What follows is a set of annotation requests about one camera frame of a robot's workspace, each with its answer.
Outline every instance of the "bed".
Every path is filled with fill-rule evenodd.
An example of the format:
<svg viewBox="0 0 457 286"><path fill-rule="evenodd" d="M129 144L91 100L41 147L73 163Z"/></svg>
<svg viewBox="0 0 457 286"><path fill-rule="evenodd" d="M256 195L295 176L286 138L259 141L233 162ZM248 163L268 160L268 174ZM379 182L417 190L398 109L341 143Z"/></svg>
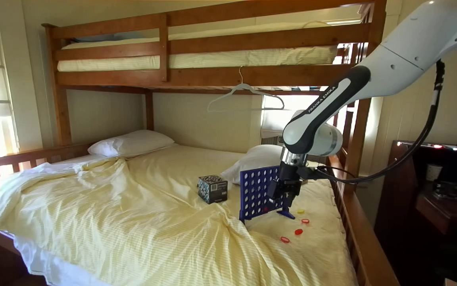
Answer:
<svg viewBox="0 0 457 286"><path fill-rule="evenodd" d="M343 20L333 24L327 22L316 22L313 25L297 24L294 27L283 28L283 25L276 30L276 27L263 25L257 27L256 30L237 30L235 33L217 30L216 36L213 35L183 35L181 25L200 25L200 24L213 24L213 22L224 22L224 20L235 20L235 19L246 19L251 17L268 17L268 16L281 16L286 12L303 12L309 9L325 11L329 8L349 8L351 11L357 11L357 17L351 16L346 19L344 25ZM124 92L135 92L144 93L146 97L146 127L154 127L154 109L152 109L152 98L157 95L154 92L227 92L233 84L240 82L244 78L244 82L251 82L252 85L259 85L262 89L273 89L273 87L297 87L297 85L308 85L306 93L316 93L321 90L322 85L333 82L343 71L349 66L357 63L363 55L367 55L381 39L382 25L384 25L384 8L386 1L306 1L297 0L290 3L283 1L238 1L219 6L206 6L206 8L195 8L186 11L173 11L173 12L162 12L162 14L149 14L149 16L138 16L129 19L114 19L105 22L94 22L94 24L83 24L83 25L71 25L71 27L54 27L44 25L49 39L51 49L51 74L52 74L52 89L54 89L54 101L56 101L56 122L57 122L57 147L43 149L35 152L24 152L24 154L13 154L0 159L0 167L6 165L5 170L10 173L21 171L27 167L37 167L41 162L57 162L64 159L86 155L87 147L91 144L71 144L71 132L70 132L70 120L68 120L68 101L67 101L67 89L94 89L94 90L124 90ZM106 39L117 39L117 44L106 43ZM183 63L179 55L183 54L194 54L202 55L205 52L260 52L260 49L275 49L273 52L281 52L276 49L295 49L295 47L314 47L313 54L316 58L313 62L287 62L287 63L248 63L238 62L230 58L225 66L219 66L219 63L213 63L211 66L192 66L190 63ZM92 60L113 60L116 62L132 62L133 57L148 57L152 55L154 63L149 65L138 65L122 66L113 70L108 63L103 70L92 70L92 66L83 66L81 70L71 70L71 65L78 65L79 62L92 62ZM360 152L363 146L363 132L367 124L367 113L370 108L370 101L357 101L348 108L344 108L340 114L335 116L333 122L341 125L344 135L344 147L338 155L329 157L329 165L348 170L351 173L359 171L360 163ZM222 168L227 168L233 162L237 162L244 154L225 154L230 159L225 159L217 167L210 167L208 163L197 163L205 167L200 173L216 173ZM125 160L124 165L132 168L140 165L140 159ZM198 173L190 173L184 184L189 187L183 187L181 194L187 195L184 201L192 203L194 208L200 208L198 195L192 195L192 182L198 178ZM341 222L341 228L335 230L338 235L343 236L343 246L340 246L341 252L346 251L346 257L351 260L351 265L344 262L330 263L335 268L329 273L325 271L325 281L335 281L332 276L336 276L336 270L340 270L340 281L349 281L354 284L397 284L397 278L373 233L373 227L367 221L363 209L357 200L356 187L346 184L336 184L329 181L313 181L309 186L316 189L314 192L303 192L303 194L316 194L317 189L329 187L327 205L333 203L332 206L336 208L336 214ZM233 200L229 200L225 211L233 213ZM308 213L313 211L308 206L294 208L295 213ZM271 241L275 248L267 246L267 251L283 251L287 246L294 246L294 241L287 244L283 241L283 236L292 236L292 240L302 235L292 235L290 230L297 228L289 225L289 232L286 233L275 233L271 238L265 241ZM18 252L22 256L22 243L18 240L10 240L8 236L0 233L0 246ZM300 265L303 275L314 273L309 271L309 263ZM106 275L103 270L89 270L91 273L95 271L100 275ZM316 275L308 276L305 281L314 281ZM276 281L294 281L289 276Z"/></svg>

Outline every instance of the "yellow bed sheet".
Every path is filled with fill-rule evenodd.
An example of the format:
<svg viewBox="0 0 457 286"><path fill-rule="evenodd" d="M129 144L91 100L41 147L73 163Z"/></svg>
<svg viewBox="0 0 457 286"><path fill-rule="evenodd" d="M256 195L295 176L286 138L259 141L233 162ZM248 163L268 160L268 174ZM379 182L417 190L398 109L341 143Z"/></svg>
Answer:
<svg viewBox="0 0 457 286"><path fill-rule="evenodd" d="M198 176L238 157L175 144L129 160L38 167L6 186L0 230L114 286L356 284L327 181L303 186L297 219L268 213L246 225L237 186L224 203L197 195Z"/></svg>

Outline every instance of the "bunk bed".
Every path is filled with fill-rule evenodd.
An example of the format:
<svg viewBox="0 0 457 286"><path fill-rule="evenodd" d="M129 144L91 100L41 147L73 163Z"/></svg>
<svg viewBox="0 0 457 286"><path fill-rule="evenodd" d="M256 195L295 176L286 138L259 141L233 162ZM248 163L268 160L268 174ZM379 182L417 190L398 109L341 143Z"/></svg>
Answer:
<svg viewBox="0 0 457 286"><path fill-rule="evenodd" d="M300 12L325 12L329 9L357 12L356 17L352 12L351 17L335 24L284 20L284 25L273 25L283 14L300 17ZM287 85L294 87L292 90L297 93L295 87L308 85L306 93L317 93L322 85L333 82L381 41L384 11L386 1L382 0L294 0L287 3L257 0L70 27L46 24L57 146L0 157L0 167L6 165L11 173L19 173L41 162L59 162L87 154L89 144L71 143L68 89L143 93L146 128L154 128L152 98L159 93L219 93L230 90L241 78L262 90ZM249 20L251 25L259 22L259 27L248 28L244 20ZM238 28L221 28L210 35L203 31L183 33L181 30L183 27L203 30L206 25L216 27L217 22L224 22L224 27L229 22ZM306 49L306 54L314 54L314 57L306 57L306 62L246 62L249 57L260 57L260 52L267 49L271 49L271 57L278 57L283 51L298 49ZM233 57L222 66L217 62L206 63L208 66L183 62L184 55L194 55L194 63L208 62L205 60L206 54L208 57L230 54L243 62ZM135 63L135 58L149 58L151 65ZM348 173L359 173L368 108L370 101L362 100L335 116L333 122L343 128L344 146L338 155L329 157L327 163ZM346 230L346 246L356 271L356 283L397 284L373 227L357 200L356 187L340 182L332 182L332 187ZM18 252L5 235L0 235L0 246Z"/></svg>

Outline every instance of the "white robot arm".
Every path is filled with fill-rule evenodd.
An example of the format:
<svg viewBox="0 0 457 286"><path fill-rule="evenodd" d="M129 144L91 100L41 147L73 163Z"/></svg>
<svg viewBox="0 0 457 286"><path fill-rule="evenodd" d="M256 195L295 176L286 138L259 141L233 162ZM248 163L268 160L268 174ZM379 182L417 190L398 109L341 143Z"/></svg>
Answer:
<svg viewBox="0 0 457 286"><path fill-rule="evenodd" d="M308 109L294 116L284 128L284 152L276 192L298 194L298 167L305 165L317 143L340 143L325 120L349 101L386 97L408 87L444 54L457 49L457 0L430 0L413 11L365 60L321 93Z"/></svg>

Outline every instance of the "cable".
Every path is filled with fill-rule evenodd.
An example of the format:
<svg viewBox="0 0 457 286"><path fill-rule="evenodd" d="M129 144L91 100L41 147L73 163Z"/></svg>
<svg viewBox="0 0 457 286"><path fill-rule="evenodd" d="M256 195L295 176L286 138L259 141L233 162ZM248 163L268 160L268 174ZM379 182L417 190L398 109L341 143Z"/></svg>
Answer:
<svg viewBox="0 0 457 286"><path fill-rule="evenodd" d="M357 184L357 182L375 179L378 176L384 176L384 174L394 171L395 168L398 168L400 165L403 165L414 154L414 151L424 143L424 140L429 136L429 133L430 133L430 130L432 130L432 127L435 124L438 103L440 103L440 95L441 95L443 82L444 82L444 78L443 78L444 71L446 71L444 66L446 66L444 62L441 62L441 60L436 62L436 78L435 78L435 87L433 87L435 92L433 92L433 100L432 100L432 105L430 105L430 113L429 113L427 122L425 122L421 135L406 149L406 152L403 155L400 155L397 160L389 163L386 168L382 168L382 170L379 170L379 171L376 171L373 174L368 174L368 176L338 178L338 176L332 174L332 171L329 171L329 170L335 170L333 167L322 167L322 168L319 168L319 171L324 176L327 176L329 179L346 182L346 184Z"/></svg>

